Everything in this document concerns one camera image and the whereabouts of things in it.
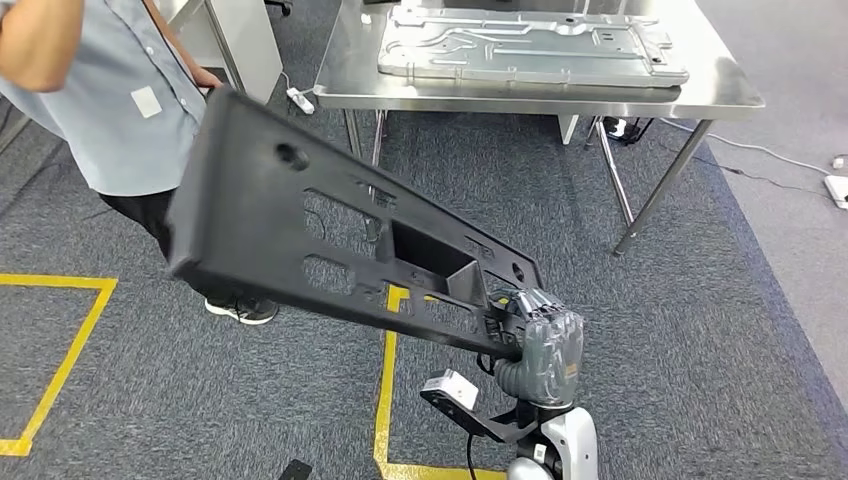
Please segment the person's hand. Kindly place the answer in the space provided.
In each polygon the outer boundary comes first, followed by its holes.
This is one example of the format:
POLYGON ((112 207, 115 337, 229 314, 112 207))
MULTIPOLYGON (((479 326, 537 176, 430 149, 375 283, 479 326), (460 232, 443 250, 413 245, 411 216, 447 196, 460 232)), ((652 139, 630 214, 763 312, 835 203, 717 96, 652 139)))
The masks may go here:
POLYGON ((223 82, 213 73, 200 66, 191 66, 189 72, 194 84, 201 89, 215 89, 223 85, 223 82))

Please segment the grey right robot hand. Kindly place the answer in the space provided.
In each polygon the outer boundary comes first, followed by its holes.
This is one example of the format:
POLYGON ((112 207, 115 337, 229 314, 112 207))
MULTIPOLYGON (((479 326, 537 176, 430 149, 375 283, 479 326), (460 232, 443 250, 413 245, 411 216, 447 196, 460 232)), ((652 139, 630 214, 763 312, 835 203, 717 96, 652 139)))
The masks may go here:
POLYGON ((584 318, 538 288, 500 289, 491 298, 506 298, 525 321, 521 359, 497 360, 496 384, 505 394, 540 408, 570 408, 582 363, 584 318))

